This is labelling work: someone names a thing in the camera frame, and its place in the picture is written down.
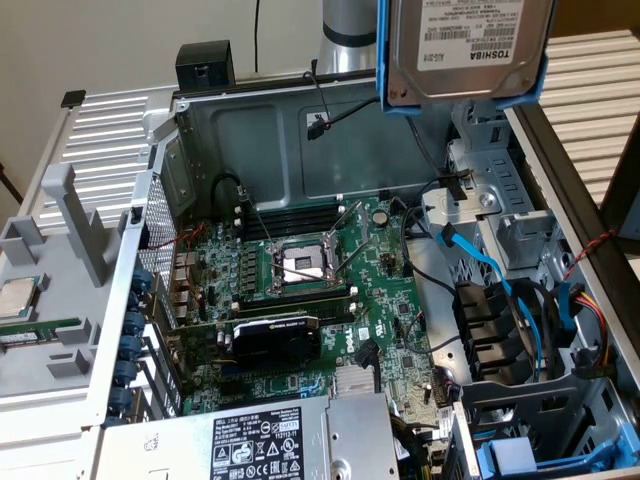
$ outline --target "white wall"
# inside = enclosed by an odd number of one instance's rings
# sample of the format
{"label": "white wall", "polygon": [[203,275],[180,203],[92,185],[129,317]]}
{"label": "white wall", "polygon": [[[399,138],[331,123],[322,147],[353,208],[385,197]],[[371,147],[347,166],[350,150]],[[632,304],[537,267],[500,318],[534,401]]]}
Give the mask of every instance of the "white wall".
{"label": "white wall", "polygon": [[[260,71],[309,65],[321,0],[262,0]],[[64,92],[176,83],[183,43],[229,39],[236,74],[253,71],[254,0],[0,0],[0,162],[25,192]],[[0,227],[18,205],[0,186]]]}

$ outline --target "barcode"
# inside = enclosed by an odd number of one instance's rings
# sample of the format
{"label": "barcode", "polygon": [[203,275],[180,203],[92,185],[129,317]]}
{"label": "barcode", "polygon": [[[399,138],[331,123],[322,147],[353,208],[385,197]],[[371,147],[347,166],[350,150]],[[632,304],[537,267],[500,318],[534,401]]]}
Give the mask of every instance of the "barcode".
{"label": "barcode", "polygon": [[474,43],[471,46],[472,52],[481,52],[484,50],[508,50],[513,46],[513,40],[508,42],[484,42]]}
{"label": "barcode", "polygon": [[427,32],[424,34],[425,42],[433,40],[460,40],[469,38],[470,30],[445,30],[444,32]]}
{"label": "barcode", "polygon": [[516,27],[487,28],[484,31],[484,38],[487,38],[487,37],[511,37],[514,33],[516,33]]}

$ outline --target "toshiba logo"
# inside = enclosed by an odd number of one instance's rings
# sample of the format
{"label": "toshiba logo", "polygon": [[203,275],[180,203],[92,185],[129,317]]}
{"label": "toshiba logo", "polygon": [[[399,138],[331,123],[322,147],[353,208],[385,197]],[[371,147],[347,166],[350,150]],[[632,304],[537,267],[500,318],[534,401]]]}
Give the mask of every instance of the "toshiba logo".
{"label": "toshiba logo", "polygon": [[495,60],[496,58],[509,58],[509,50],[492,50],[488,52],[472,52],[471,60]]}

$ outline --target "toshiba hard drive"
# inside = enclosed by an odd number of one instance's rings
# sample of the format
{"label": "toshiba hard drive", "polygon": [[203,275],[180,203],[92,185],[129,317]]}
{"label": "toshiba hard drive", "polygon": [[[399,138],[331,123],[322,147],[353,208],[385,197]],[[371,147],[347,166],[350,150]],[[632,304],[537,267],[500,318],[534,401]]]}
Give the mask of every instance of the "toshiba hard drive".
{"label": "toshiba hard drive", "polygon": [[552,9],[553,0],[392,0],[389,104],[526,93]]}

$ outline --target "blue plastic tab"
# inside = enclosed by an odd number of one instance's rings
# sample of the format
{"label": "blue plastic tab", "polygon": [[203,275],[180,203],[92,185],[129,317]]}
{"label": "blue plastic tab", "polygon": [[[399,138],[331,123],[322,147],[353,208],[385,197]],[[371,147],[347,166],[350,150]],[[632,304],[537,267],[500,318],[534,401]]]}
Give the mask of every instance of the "blue plastic tab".
{"label": "blue plastic tab", "polygon": [[138,337],[123,335],[118,344],[118,357],[122,360],[133,361],[140,356],[142,342]]}
{"label": "blue plastic tab", "polygon": [[560,314],[562,328],[569,332],[573,332],[577,330],[577,327],[569,313],[569,290],[571,290],[571,285],[569,285],[568,282],[562,282],[560,284],[558,289],[558,313]]}
{"label": "blue plastic tab", "polygon": [[133,270],[131,279],[131,289],[137,293],[146,293],[153,283],[153,275],[144,268],[136,268]]}
{"label": "blue plastic tab", "polygon": [[124,314],[122,323],[122,333],[135,337],[142,335],[146,322],[144,315],[140,312],[127,312]]}
{"label": "blue plastic tab", "polygon": [[113,383],[119,387],[128,387],[138,376],[138,365],[127,360],[118,360],[113,369]]}
{"label": "blue plastic tab", "polygon": [[483,480],[500,478],[552,479],[629,468],[640,464],[640,439],[633,425],[620,425],[615,441],[605,440],[587,455],[532,463],[527,437],[494,440],[476,450]]}
{"label": "blue plastic tab", "polygon": [[113,387],[109,392],[109,409],[113,412],[124,413],[131,409],[133,395],[131,390],[122,387]]}

